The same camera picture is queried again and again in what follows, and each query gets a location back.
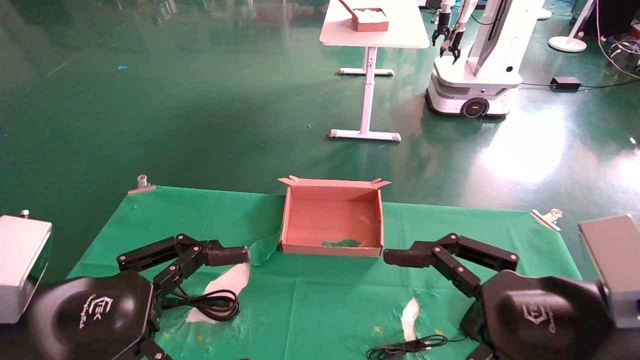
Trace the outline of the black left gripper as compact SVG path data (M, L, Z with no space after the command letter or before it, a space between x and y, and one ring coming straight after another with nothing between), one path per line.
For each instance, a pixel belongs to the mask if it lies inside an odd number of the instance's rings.
M167 360L154 341L155 296L176 291L202 266L247 264L246 246L186 234L118 256L116 275L78 276L38 291L26 312L37 360ZM137 272L169 263L152 284Z

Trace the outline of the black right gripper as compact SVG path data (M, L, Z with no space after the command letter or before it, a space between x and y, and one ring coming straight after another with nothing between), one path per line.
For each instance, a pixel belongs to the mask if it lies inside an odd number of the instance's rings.
M523 276L519 256L451 233L386 249L386 264L436 269L468 298L461 329L480 343L466 360L593 360L615 329L595 284L561 276ZM498 273L483 285L459 259Z

